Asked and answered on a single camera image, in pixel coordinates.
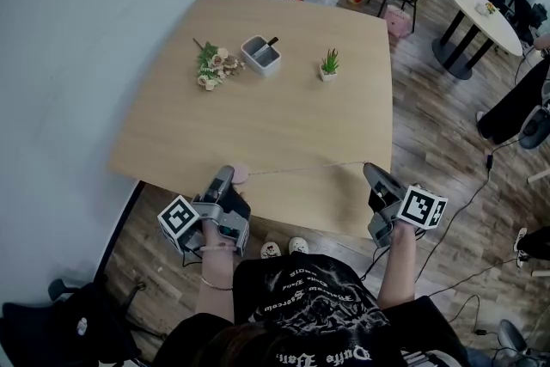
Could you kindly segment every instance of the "black table leg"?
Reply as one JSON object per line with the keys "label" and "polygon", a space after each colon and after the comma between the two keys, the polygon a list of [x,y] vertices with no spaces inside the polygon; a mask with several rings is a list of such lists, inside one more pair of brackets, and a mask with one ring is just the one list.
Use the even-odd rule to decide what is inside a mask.
{"label": "black table leg", "polygon": [[461,14],[459,13],[453,20],[453,23],[451,23],[449,29],[441,39],[433,40],[431,43],[431,49],[439,63],[443,65],[449,74],[456,76],[456,78],[460,78],[461,80],[468,80],[472,76],[472,69],[468,67],[468,63],[471,63],[472,61],[474,61],[472,65],[477,63],[479,58],[483,56],[489,46],[485,48],[486,45],[488,45],[486,43],[486,45],[484,45],[484,47],[482,47],[480,51],[474,55],[472,60],[468,60],[468,57],[464,54],[464,50],[480,31],[475,25],[470,28],[464,39],[462,39],[457,46],[449,42],[449,37],[461,21],[460,15]]}
{"label": "black table leg", "polygon": [[468,69],[472,69],[477,62],[481,60],[481,57],[483,57],[489,49],[491,49],[492,46],[492,40],[488,39],[483,46],[475,53],[475,55],[472,57],[470,61],[466,63],[466,67]]}
{"label": "black table leg", "polygon": [[462,11],[458,11],[458,14],[456,15],[455,19],[452,21],[450,26],[447,28],[447,31],[445,31],[445,34],[441,38],[441,44],[446,45],[447,42],[450,39],[450,36],[453,35],[453,33],[458,28],[458,25],[461,24],[462,19],[464,18],[464,13]]}
{"label": "black table leg", "polygon": [[455,61],[461,56],[461,54],[468,47],[468,45],[472,43],[472,40],[474,39],[474,37],[477,35],[479,31],[480,29],[478,27],[476,27],[475,25],[472,25],[470,30],[464,36],[462,41],[458,44],[458,46],[453,51],[453,53],[450,54],[449,58],[447,58],[447,60],[445,60],[445,63],[443,63],[443,67],[445,69],[448,70],[453,64],[455,64]]}

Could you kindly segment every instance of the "person sitting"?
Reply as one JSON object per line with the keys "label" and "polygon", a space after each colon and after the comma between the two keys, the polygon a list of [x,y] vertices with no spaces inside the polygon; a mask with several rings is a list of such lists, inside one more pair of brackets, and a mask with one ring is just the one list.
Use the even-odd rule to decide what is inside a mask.
{"label": "person sitting", "polygon": [[290,240],[289,255],[265,243],[261,259],[234,274],[235,243],[204,220],[196,315],[172,331],[153,367],[469,367],[431,299],[415,300],[414,230],[395,223],[375,298],[348,265],[310,254],[301,237]]}
{"label": "person sitting", "polygon": [[[550,50],[550,34],[536,39],[534,45],[543,53]],[[495,144],[515,137],[535,106],[542,104],[542,85],[549,75],[550,57],[546,56],[489,112],[477,112],[480,135],[484,139],[492,138]]]}
{"label": "person sitting", "polygon": [[527,228],[521,228],[514,244],[517,252],[517,265],[529,259],[550,260],[550,227],[545,226],[527,234]]}

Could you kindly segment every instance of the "small white pot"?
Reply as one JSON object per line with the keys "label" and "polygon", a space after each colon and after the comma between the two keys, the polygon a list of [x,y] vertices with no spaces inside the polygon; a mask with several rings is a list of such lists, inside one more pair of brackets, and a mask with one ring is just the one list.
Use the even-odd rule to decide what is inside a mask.
{"label": "small white pot", "polygon": [[327,74],[323,68],[322,64],[319,64],[319,73],[321,75],[321,80],[324,82],[331,82],[338,76],[338,71],[334,72],[333,74]]}

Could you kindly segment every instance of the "white sneaker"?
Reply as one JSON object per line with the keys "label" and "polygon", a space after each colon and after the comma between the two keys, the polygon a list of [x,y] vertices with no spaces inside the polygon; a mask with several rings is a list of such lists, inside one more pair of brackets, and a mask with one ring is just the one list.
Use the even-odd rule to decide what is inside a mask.
{"label": "white sneaker", "polygon": [[266,242],[261,247],[260,256],[262,259],[273,259],[281,256],[281,249],[275,242]]}
{"label": "white sneaker", "polygon": [[289,242],[289,254],[304,253],[309,254],[309,246],[302,237],[292,237]]}
{"label": "white sneaker", "polygon": [[[483,118],[483,116],[485,115],[485,112],[477,112],[475,114],[475,121],[479,124],[481,119]],[[479,135],[483,138],[483,139],[489,139],[489,138],[486,138],[483,136],[483,133],[481,133],[481,130],[480,130],[480,127],[478,126],[478,124],[476,124],[475,126],[477,127],[478,129],[478,133]]]}
{"label": "white sneaker", "polygon": [[517,233],[516,242],[514,243],[514,252],[517,253],[517,243],[527,235],[527,228],[521,228],[519,233]]}
{"label": "white sneaker", "polygon": [[527,228],[521,228],[519,233],[517,233],[516,241],[514,242],[514,252],[517,253],[516,264],[517,267],[522,267],[523,262],[529,259],[529,255],[525,251],[520,251],[517,249],[517,243],[527,235]]}

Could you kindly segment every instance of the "string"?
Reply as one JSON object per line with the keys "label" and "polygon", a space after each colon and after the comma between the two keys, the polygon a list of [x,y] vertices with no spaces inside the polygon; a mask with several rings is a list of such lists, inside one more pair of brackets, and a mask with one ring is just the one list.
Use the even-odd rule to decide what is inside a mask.
{"label": "string", "polygon": [[290,172],[296,172],[296,171],[314,170],[316,168],[338,167],[340,165],[355,165],[355,164],[365,164],[365,161],[341,162],[341,163],[338,163],[338,164],[315,165],[313,167],[305,167],[305,168],[287,168],[287,169],[273,170],[273,171],[259,171],[259,172],[256,172],[256,173],[250,173],[248,175],[249,176],[258,176],[260,174],[290,173]]}

